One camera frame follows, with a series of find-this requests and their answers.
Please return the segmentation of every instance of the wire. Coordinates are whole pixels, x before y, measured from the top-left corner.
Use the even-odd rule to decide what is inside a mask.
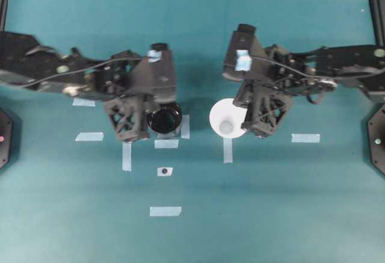
[[[325,92],[322,91],[322,92],[320,92],[320,93],[318,94],[318,98],[317,98],[316,100],[313,100],[313,99],[312,99],[312,95],[311,95],[311,94],[307,94],[307,95],[306,95],[306,99],[307,99],[307,101],[310,102],[311,104],[318,105],[318,104],[322,101],[322,99],[324,98],[324,96],[325,96]]]
[[[299,70],[297,69],[294,69],[293,67],[290,67],[290,66],[287,66],[283,63],[279,63],[278,61],[275,61],[275,60],[272,60],[270,58],[266,58],[266,57],[258,57],[258,56],[255,56],[255,55],[252,55],[251,58],[255,58],[257,60],[264,60],[264,61],[268,61],[270,63],[273,63],[273,64],[276,64],[278,66],[281,66],[281,67],[284,67],[285,69],[288,69],[288,70],[291,70],[292,72],[295,72],[295,73],[298,73],[300,75],[303,75],[305,77],[308,77],[308,78],[325,78],[325,79],[357,79],[357,78],[370,78],[372,76],[376,76],[376,75],[381,75],[382,73],[385,72],[385,68],[381,69],[380,71],[378,72],[375,72],[375,73],[371,73],[369,75],[352,75],[352,76],[322,76],[322,75],[308,75],[306,73],[303,73],[303,72],[300,72]]]
[[[86,67],[85,69],[78,69],[78,70],[73,70],[71,72],[64,72],[64,73],[57,73],[55,75],[51,75],[51,76],[47,76],[45,78],[42,78],[42,79],[38,79],[36,81],[33,81],[33,82],[30,82],[29,84],[13,84],[13,83],[7,83],[7,82],[0,82],[0,84],[4,84],[4,85],[10,85],[12,87],[21,87],[21,88],[25,88],[25,87],[31,87],[32,85],[34,84],[39,84],[43,81],[47,81],[49,79],[52,79],[52,78],[57,78],[58,76],[64,76],[64,75],[73,75],[74,73],[79,73],[79,72],[85,72],[87,70],[90,70],[90,69],[95,69],[95,68],[98,68],[100,66],[104,66],[108,63],[113,63],[115,61],[135,61],[135,60],[142,60],[146,57],[122,57],[122,58],[113,58],[111,60],[106,60],[106,61],[103,61],[101,63],[97,63],[93,66],[90,66],[90,67]]]

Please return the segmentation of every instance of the painter's tape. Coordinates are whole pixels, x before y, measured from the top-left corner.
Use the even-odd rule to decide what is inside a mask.
[[[235,70],[237,72],[240,72],[240,71],[248,72],[251,68],[251,63],[253,61],[251,59],[251,56],[248,54],[248,50],[237,49],[236,56],[238,58],[236,59]]]
[[[72,105],[76,107],[94,107],[95,106],[95,101],[91,101],[89,99],[79,99],[79,98],[74,98]]]
[[[223,162],[233,162],[233,139],[223,138]]]
[[[102,141],[104,134],[102,132],[80,132],[75,141]]]
[[[175,132],[169,132],[168,134],[160,134],[160,133],[157,133],[156,134],[156,137],[157,139],[159,140],[166,140],[166,139],[169,139],[169,138],[174,138],[175,137]]]
[[[122,149],[122,170],[131,172],[131,143],[123,143]]]
[[[170,167],[163,167],[163,168],[157,168],[156,169],[156,174],[158,175],[158,177],[167,177],[167,176],[171,176],[173,174],[173,169],[174,168],[170,168]]]
[[[291,134],[292,143],[319,143],[320,134]]]
[[[149,63],[155,63],[162,59],[162,52],[151,49],[147,56],[149,57]]]
[[[155,149],[176,149],[179,140],[155,140]]]
[[[182,116],[182,128],[180,129],[181,138],[190,138],[190,115]]]
[[[150,217],[175,217],[182,212],[182,207],[150,207]]]

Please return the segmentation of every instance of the metal plate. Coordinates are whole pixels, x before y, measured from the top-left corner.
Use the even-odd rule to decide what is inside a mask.
[[[12,120],[0,109],[0,169],[2,169],[9,160],[12,127]]]
[[[372,163],[385,174],[385,105],[368,121],[368,134]]]

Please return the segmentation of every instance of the tape strip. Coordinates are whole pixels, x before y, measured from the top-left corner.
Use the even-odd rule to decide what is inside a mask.
[[[319,143],[320,134],[291,134],[292,143]]]
[[[75,141],[102,141],[104,134],[102,132],[80,132]]]
[[[176,149],[179,140],[155,140],[155,149]]]
[[[179,216],[182,207],[150,207],[150,217],[174,217]]]
[[[233,162],[233,140],[231,138],[223,138],[223,162]]]
[[[158,175],[158,177],[171,176],[173,174],[173,169],[174,168],[157,168],[156,174]]]
[[[152,49],[147,53],[147,56],[149,57],[149,63],[155,63],[162,59],[162,52]]]
[[[190,115],[182,116],[182,128],[180,129],[180,137],[190,139]]]
[[[157,133],[157,134],[156,134],[156,137],[157,137],[159,140],[166,140],[166,139],[169,139],[169,138],[174,138],[174,137],[175,137],[175,133],[174,133],[174,132],[169,132],[168,134],[160,134],[160,133]]]
[[[248,72],[251,68],[251,63],[253,62],[250,54],[248,54],[248,50],[237,49],[236,56],[238,58],[236,59],[235,70],[237,72],[240,72],[240,71]]]
[[[95,101],[91,101],[89,99],[79,99],[74,98],[72,105],[76,107],[95,107]]]
[[[131,172],[131,143],[122,144],[122,170]]]

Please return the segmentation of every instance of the black post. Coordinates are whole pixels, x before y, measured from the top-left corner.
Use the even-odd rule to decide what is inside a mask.
[[[385,0],[369,0],[371,6],[375,42],[385,46]]]
[[[0,0],[0,31],[4,31],[8,0]]]

